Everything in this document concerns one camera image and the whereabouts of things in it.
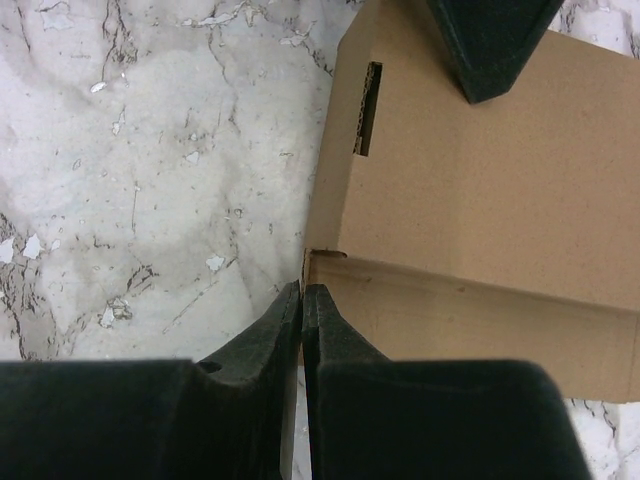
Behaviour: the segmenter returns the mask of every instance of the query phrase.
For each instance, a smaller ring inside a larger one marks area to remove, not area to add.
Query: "box side panel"
[[[336,250],[378,0],[367,2],[342,38],[307,220],[306,246]]]
[[[394,360],[525,359],[568,397],[614,402],[629,393],[637,316],[392,269],[314,256],[342,315]]]
[[[640,62],[550,32],[508,94],[472,106],[407,4],[378,16],[382,80],[341,250],[640,311]]]

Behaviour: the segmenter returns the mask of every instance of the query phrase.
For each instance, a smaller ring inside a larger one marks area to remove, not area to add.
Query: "rectangular slot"
[[[371,135],[373,134],[373,121],[376,115],[376,104],[378,102],[378,92],[380,90],[380,79],[382,77],[382,64],[371,62],[367,71],[367,79],[362,98],[360,110],[360,122],[358,123],[358,135],[354,153],[367,157],[369,146],[371,145]]]

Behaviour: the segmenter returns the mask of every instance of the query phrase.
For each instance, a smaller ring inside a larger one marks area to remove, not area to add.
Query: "box flap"
[[[511,92],[469,105],[426,2],[375,13],[341,45],[308,245],[640,310],[640,62],[549,32]],[[364,157],[349,152],[369,59]]]
[[[640,400],[633,313],[318,254],[309,282],[393,360],[524,359],[567,397]]]

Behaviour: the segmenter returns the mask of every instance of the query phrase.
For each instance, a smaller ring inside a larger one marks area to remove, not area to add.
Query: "table surface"
[[[299,276],[362,2],[178,3],[0,6],[0,360],[197,360]],[[551,28],[640,57],[640,0],[567,1]],[[640,404],[567,404],[596,478],[640,476]]]

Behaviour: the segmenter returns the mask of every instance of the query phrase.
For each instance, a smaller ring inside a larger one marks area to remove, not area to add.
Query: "white marble surface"
[[[198,359],[297,278],[360,3],[1,2],[0,359]],[[639,57],[639,22],[582,0],[552,28]],[[640,406],[574,403],[594,476],[640,478]]]

